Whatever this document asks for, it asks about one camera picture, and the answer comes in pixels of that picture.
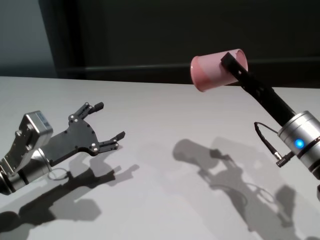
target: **pink cup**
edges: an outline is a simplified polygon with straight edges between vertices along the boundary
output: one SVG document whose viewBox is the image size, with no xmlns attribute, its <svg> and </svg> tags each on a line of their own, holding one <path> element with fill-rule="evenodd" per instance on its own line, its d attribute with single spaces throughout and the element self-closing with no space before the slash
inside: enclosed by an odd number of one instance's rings
<svg viewBox="0 0 320 240">
<path fill-rule="evenodd" d="M 191 61 L 190 72 L 193 84 L 199 91 L 205 92 L 208 89 L 232 84 L 237 81 L 221 65 L 221 59 L 228 52 L 248 71 L 247 58 L 241 49 L 195 56 Z"/>
</svg>

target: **dark wall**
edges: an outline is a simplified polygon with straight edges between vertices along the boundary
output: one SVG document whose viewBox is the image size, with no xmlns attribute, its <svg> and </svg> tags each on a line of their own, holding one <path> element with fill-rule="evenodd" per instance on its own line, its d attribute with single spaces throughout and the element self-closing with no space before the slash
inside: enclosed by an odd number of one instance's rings
<svg viewBox="0 0 320 240">
<path fill-rule="evenodd" d="M 188 63 L 241 48 L 249 60 L 320 57 L 316 0 L 78 1 L 88 66 Z"/>
</svg>

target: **black cable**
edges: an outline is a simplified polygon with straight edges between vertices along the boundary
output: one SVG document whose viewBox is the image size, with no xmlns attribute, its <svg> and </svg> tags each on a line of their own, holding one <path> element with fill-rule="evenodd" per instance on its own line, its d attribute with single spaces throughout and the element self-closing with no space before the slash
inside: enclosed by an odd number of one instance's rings
<svg viewBox="0 0 320 240">
<path fill-rule="evenodd" d="M 256 131 L 256 133 L 258 134 L 259 138 L 261 139 L 261 141 L 264 143 L 264 145 L 269 149 L 269 151 L 277 158 L 277 162 L 276 165 L 281 168 L 282 166 L 284 166 L 287 162 L 289 162 L 294 156 L 295 154 L 291 151 L 289 152 L 287 155 L 281 157 L 281 155 L 278 153 L 278 151 L 271 145 L 270 142 L 268 142 L 265 137 L 263 136 L 263 134 L 261 133 L 258 125 L 262 125 L 265 128 L 269 129 L 270 131 L 274 132 L 277 134 L 277 131 L 272 129 L 271 127 L 261 123 L 261 122 L 255 122 L 254 123 L 254 129 Z"/>
<path fill-rule="evenodd" d="M 274 154 L 277 152 L 277 150 L 271 145 L 270 142 L 268 142 L 268 141 L 265 139 L 265 137 L 264 137 L 263 134 L 261 133 L 258 125 L 262 125 L 262 126 L 266 127 L 267 129 L 271 130 L 271 131 L 274 132 L 274 133 L 277 133 L 277 131 L 276 131 L 276 130 L 273 130 L 271 127 L 269 127 L 269 126 L 267 126 L 267 125 L 265 125 L 265 124 L 263 124 L 263 123 L 261 123 L 261 122 L 257 122 L 257 121 L 256 121 L 256 122 L 254 123 L 254 129 L 255 129 L 256 133 L 258 134 L 259 138 L 260 138 L 261 141 L 264 143 L 264 145 L 269 149 L 269 151 L 274 155 Z"/>
</svg>

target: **gray wall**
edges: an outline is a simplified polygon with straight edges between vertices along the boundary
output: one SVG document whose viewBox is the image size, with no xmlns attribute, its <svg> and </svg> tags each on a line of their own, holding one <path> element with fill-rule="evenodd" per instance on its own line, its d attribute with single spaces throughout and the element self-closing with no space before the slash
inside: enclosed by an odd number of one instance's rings
<svg viewBox="0 0 320 240">
<path fill-rule="evenodd" d="M 0 0 L 0 76 L 56 77 L 38 0 Z"/>
</svg>

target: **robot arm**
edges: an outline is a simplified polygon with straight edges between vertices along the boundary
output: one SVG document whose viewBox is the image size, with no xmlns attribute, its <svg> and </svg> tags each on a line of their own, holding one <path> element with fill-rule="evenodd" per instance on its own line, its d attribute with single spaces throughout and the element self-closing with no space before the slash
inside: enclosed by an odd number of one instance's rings
<svg viewBox="0 0 320 240">
<path fill-rule="evenodd" d="M 231 73 L 241 87 L 253 96 L 264 109 L 282 126 L 277 135 L 288 146 L 291 152 L 281 157 L 275 149 L 268 147 L 278 159 L 277 165 L 282 167 L 293 156 L 308 168 L 320 180 L 320 122 L 308 111 L 296 114 L 272 89 L 256 80 L 230 54 L 221 59 L 221 65 Z M 320 185 L 317 188 L 320 200 Z"/>
<path fill-rule="evenodd" d="M 84 121 L 103 107 L 102 102 L 95 106 L 86 102 L 68 117 L 68 129 L 52 138 L 53 129 L 40 111 L 25 114 L 10 151 L 0 160 L 0 193 L 14 193 L 78 152 L 96 156 L 118 149 L 125 132 L 99 142 L 95 131 Z"/>
</svg>

